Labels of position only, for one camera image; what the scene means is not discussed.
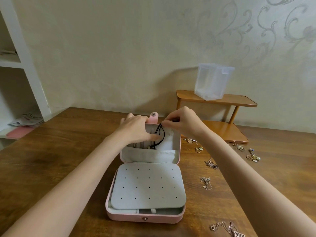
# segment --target hand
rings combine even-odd
[[[186,137],[195,140],[200,140],[203,133],[209,131],[209,128],[200,120],[195,112],[186,106],[171,112],[161,124],[163,127],[172,128]]]
[[[147,116],[134,116],[129,113],[125,118],[121,119],[120,127],[115,133],[120,133],[125,144],[139,143],[142,141],[159,141],[160,135],[149,134],[146,132],[145,123],[149,121]]]

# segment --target jewelry box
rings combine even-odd
[[[178,167],[181,134],[160,130],[157,122],[158,113],[153,112],[145,128],[152,134],[159,131],[163,137],[159,145],[130,144],[120,152],[124,164],[116,171],[105,202],[112,220],[174,224],[183,217],[186,195]]]

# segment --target gray panel with holes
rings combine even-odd
[[[185,202],[176,164],[125,163],[119,167],[111,198],[115,209],[179,208]]]

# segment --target translucent bin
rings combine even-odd
[[[234,70],[235,67],[200,63],[194,94],[204,100],[222,99],[227,82]]]

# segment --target wooden shelf leg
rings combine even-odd
[[[237,106],[235,107],[235,110],[234,110],[233,114],[232,114],[232,117],[231,117],[230,120],[229,120],[229,124],[233,123],[233,121],[234,121],[234,119],[235,119],[235,116],[236,116],[236,114],[237,114],[238,109],[239,109],[239,106],[237,105]]]
[[[178,99],[178,103],[177,103],[177,108],[176,108],[176,110],[180,108],[180,105],[181,105],[181,99]]]

